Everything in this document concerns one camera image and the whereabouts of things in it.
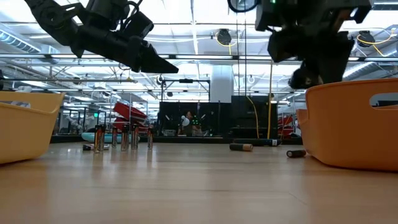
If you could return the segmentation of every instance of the yellow cable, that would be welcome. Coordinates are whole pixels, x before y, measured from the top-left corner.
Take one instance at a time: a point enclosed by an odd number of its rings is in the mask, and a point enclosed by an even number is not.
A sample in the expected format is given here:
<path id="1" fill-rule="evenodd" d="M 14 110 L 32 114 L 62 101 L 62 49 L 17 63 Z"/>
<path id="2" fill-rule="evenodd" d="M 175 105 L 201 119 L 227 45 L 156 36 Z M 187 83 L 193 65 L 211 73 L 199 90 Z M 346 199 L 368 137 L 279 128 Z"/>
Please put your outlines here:
<path id="1" fill-rule="evenodd" d="M 253 105 L 254 108 L 254 114 L 256 115 L 256 130 L 257 130 L 257 138 L 260 138 L 259 135 L 259 119 L 257 117 L 257 110 L 256 110 L 256 106 L 254 105 L 253 101 L 250 100 L 250 97 L 246 96 L 248 98 L 248 100 L 250 101 L 250 103 Z"/>
<path id="2" fill-rule="evenodd" d="M 225 45 L 225 44 L 222 44 L 220 41 L 218 41 L 217 37 L 218 37 L 218 33 L 216 33 L 216 41 L 217 41 L 217 43 L 220 44 L 223 47 L 229 47 L 229 55 L 231 55 L 232 54 L 231 47 L 235 46 L 238 43 L 238 40 L 236 40 L 236 42 L 234 44 L 232 44 L 232 45 L 231 44 Z"/>
<path id="3" fill-rule="evenodd" d="M 385 42 L 389 41 L 389 40 L 392 38 L 392 35 L 393 35 L 393 34 L 394 34 L 394 30 L 391 30 L 391 35 L 390 35 L 390 37 L 389 37 L 387 40 L 383 40 L 383 41 L 381 41 L 381 42 L 376 42 L 376 43 L 366 42 L 366 41 L 364 41 L 364 40 L 359 39 L 359 37 L 361 36 L 361 34 L 359 34 L 358 36 L 356 36 L 356 38 L 357 38 L 359 41 L 361 41 L 362 43 L 364 43 L 364 44 L 371 44 L 371 45 L 374 45 L 374 44 L 382 44 L 382 43 L 385 43 Z"/>
<path id="4" fill-rule="evenodd" d="M 373 45 L 373 47 L 377 50 L 377 52 L 379 52 L 379 54 L 381 54 L 381 56 L 386 57 L 375 45 Z"/>
<path id="5" fill-rule="evenodd" d="M 271 135 L 271 90 L 272 90 L 272 68 L 273 68 L 273 61 L 271 60 L 271 73 L 269 74 L 269 94 L 268 94 L 268 135 L 267 139 Z"/>

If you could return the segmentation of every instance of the red machine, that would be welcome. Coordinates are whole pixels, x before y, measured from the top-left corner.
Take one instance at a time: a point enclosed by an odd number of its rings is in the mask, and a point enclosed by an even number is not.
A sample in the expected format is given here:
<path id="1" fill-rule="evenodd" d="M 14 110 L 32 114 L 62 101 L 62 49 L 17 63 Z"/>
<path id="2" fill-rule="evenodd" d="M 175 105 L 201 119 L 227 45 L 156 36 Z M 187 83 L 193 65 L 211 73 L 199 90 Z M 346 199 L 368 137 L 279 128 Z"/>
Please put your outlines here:
<path id="1" fill-rule="evenodd" d="M 119 113 L 122 117 L 117 117 L 113 123 L 114 127 L 117 127 L 119 130 L 122 130 L 123 122 L 128 123 L 129 117 L 131 117 L 131 124 L 138 124 L 139 132 L 146 133 L 147 127 L 143 125 L 143 122 L 147 119 L 147 116 L 139 111 L 138 109 L 131 107 L 129 112 L 129 106 L 117 102 L 113 108 L 113 111 Z"/>

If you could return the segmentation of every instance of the copper-top battery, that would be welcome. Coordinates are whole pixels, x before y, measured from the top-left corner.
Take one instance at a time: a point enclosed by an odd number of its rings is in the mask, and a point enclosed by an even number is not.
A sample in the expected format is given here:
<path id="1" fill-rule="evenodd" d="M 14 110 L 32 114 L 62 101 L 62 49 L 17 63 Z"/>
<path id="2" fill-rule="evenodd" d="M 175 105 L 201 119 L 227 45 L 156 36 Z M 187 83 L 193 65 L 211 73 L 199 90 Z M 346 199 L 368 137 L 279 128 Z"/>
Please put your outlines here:
<path id="1" fill-rule="evenodd" d="M 229 149 L 232 151 L 243 151 L 243 152 L 251 152 L 253 151 L 252 144 L 236 144 L 232 143 L 229 145 Z"/>

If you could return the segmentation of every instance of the aa battery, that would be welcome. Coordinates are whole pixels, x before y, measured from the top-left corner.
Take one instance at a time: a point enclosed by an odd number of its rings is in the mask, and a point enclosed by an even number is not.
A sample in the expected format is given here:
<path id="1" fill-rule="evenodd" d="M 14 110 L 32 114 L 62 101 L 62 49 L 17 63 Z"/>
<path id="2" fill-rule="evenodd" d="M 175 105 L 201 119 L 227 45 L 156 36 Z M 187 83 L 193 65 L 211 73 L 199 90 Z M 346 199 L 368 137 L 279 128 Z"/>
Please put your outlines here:
<path id="1" fill-rule="evenodd" d="M 116 145 L 118 144 L 118 128 L 112 129 L 112 149 L 116 149 Z"/>
<path id="2" fill-rule="evenodd" d="M 305 150 L 295 150 L 295 151 L 287 151 L 286 156 L 289 158 L 300 158 L 304 157 L 307 154 Z"/>
<path id="3" fill-rule="evenodd" d="M 232 143 L 229 145 L 229 149 L 232 151 L 243 151 L 243 152 L 251 152 L 253 151 L 252 144 L 236 144 Z"/>
<path id="4" fill-rule="evenodd" d="M 130 126 L 128 124 L 124 124 L 122 127 L 122 142 L 121 142 L 122 151 L 126 151 L 129 149 L 129 131 L 130 131 Z"/>
<path id="5" fill-rule="evenodd" d="M 94 135 L 94 153 L 100 153 L 102 143 L 102 128 L 100 125 L 95 126 Z"/>
<path id="6" fill-rule="evenodd" d="M 132 133 L 131 133 L 131 150 L 137 150 L 138 149 L 138 137 L 139 137 L 139 127 L 138 125 L 133 125 L 132 127 Z"/>
<path id="7" fill-rule="evenodd" d="M 105 132 L 106 132 L 106 126 L 105 125 L 101 125 L 101 151 L 104 151 L 104 147 L 105 147 Z"/>
<path id="8" fill-rule="evenodd" d="M 148 128 L 148 149 L 152 149 L 154 147 L 154 129 Z"/>

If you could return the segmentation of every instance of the standing battery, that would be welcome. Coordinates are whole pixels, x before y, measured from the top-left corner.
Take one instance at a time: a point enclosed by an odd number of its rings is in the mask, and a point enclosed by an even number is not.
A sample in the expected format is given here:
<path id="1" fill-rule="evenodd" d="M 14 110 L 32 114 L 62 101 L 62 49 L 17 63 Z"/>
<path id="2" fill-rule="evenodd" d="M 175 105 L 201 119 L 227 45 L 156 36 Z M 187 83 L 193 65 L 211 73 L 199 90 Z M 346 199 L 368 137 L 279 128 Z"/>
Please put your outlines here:
<path id="1" fill-rule="evenodd" d="M 118 128 L 112 129 L 112 149 L 116 149 L 116 145 L 118 144 Z"/>
<path id="2" fill-rule="evenodd" d="M 101 130 L 102 130 L 102 132 L 101 132 L 102 133 L 102 135 L 101 135 L 101 151 L 104 151 L 104 147 L 105 147 L 105 132 L 106 132 L 106 126 L 104 124 L 101 125 Z"/>
<path id="3" fill-rule="evenodd" d="M 126 151 L 129 149 L 129 131 L 130 131 L 130 126 L 128 124 L 124 124 L 122 127 L 122 142 L 121 142 L 122 151 Z"/>
<path id="4" fill-rule="evenodd" d="M 138 136 L 139 136 L 139 127 L 138 125 L 133 125 L 132 133 L 131 133 L 131 150 L 138 149 Z"/>
<path id="5" fill-rule="evenodd" d="M 94 153 L 99 153 L 101 151 L 101 143 L 102 143 L 102 128 L 100 125 L 96 125 L 95 135 L 94 135 Z"/>
<path id="6" fill-rule="evenodd" d="M 148 149 L 152 149 L 154 147 L 154 129 L 148 128 Z"/>

